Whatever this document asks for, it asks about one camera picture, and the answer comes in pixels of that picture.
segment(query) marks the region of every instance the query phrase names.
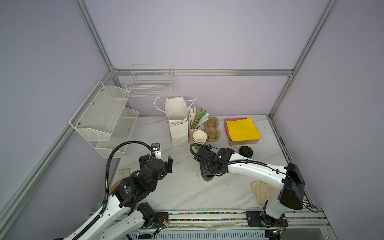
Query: black motor joint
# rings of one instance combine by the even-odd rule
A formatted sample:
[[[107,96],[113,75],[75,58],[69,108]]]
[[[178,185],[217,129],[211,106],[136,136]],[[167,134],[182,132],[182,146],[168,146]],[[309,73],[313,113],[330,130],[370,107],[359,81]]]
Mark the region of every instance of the black motor joint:
[[[200,147],[194,159],[200,163],[201,176],[205,181],[210,181],[214,176],[221,176],[228,172],[229,159],[235,151],[230,148],[220,148],[217,153]]]
[[[156,189],[159,180],[168,173],[172,173],[173,160],[169,156],[168,161],[152,157],[147,154],[139,158],[139,175],[135,174],[121,180],[120,184],[113,190],[112,195],[119,199],[119,207],[134,207]]]

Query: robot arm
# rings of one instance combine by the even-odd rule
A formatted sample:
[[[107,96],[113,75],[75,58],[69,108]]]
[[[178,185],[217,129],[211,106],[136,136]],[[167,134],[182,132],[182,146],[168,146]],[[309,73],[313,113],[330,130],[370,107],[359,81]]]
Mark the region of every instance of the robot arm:
[[[235,153],[233,149],[220,148],[217,153],[210,150],[210,146],[199,145],[194,159],[200,163],[200,170],[205,181],[215,176],[222,176],[226,172],[240,173],[258,180],[262,180],[278,190],[274,199],[264,205],[261,220],[265,227],[273,226],[276,219],[288,209],[301,210],[304,198],[304,180],[298,167],[288,163],[287,167],[258,162]]]
[[[168,157],[168,162],[163,162],[156,158],[160,154],[160,146],[155,154],[148,154],[140,157],[139,175],[133,173],[131,176],[121,180],[120,184],[113,190],[112,195],[108,197],[107,208],[104,213],[99,214],[102,207],[92,215],[81,227],[79,227],[70,236],[64,240],[95,240],[121,239],[131,231],[135,231],[142,226],[149,227],[152,225],[155,211],[148,203],[141,203],[137,209],[136,204],[143,200],[156,189],[157,182],[165,177],[167,173],[172,172],[172,158]],[[124,213],[128,213],[128,217],[119,223],[112,225]],[[83,234],[76,237],[89,223],[100,216],[94,224]]]

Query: paper bag handle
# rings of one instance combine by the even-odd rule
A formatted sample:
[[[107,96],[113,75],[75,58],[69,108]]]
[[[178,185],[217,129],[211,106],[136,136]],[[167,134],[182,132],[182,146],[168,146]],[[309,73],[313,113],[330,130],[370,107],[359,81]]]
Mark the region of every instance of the paper bag handle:
[[[156,107],[156,99],[157,99],[157,98],[155,98],[155,102],[154,102],[155,108],[156,108],[157,110],[162,111],[163,113],[165,113],[163,110],[158,109],[158,108]]]

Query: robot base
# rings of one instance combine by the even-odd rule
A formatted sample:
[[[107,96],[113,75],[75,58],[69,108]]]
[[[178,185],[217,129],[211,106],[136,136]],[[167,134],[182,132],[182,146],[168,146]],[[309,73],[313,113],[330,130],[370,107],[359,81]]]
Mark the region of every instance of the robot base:
[[[264,219],[261,216],[262,211],[249,211],[249,212],[245,212],[245,214],[247,216],[249,227],[266,227],[265,224],[262,224],[262,222],[264,221]],[[288,226],[288,222],[284,214],[281,215],[279,219],[273,219],[273,221],[269,221],[269,226],[284,227],[283,222],[285,223],[285,226]]]

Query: beige cloth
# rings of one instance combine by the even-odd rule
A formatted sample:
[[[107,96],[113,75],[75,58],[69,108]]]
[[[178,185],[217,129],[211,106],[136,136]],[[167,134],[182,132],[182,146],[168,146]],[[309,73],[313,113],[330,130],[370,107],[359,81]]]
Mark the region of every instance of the beige cloth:
[[[259,206],[263,206],[267,200],[272,200],[279,191],[274,186],[263,181],[251,182],[251,188]]]

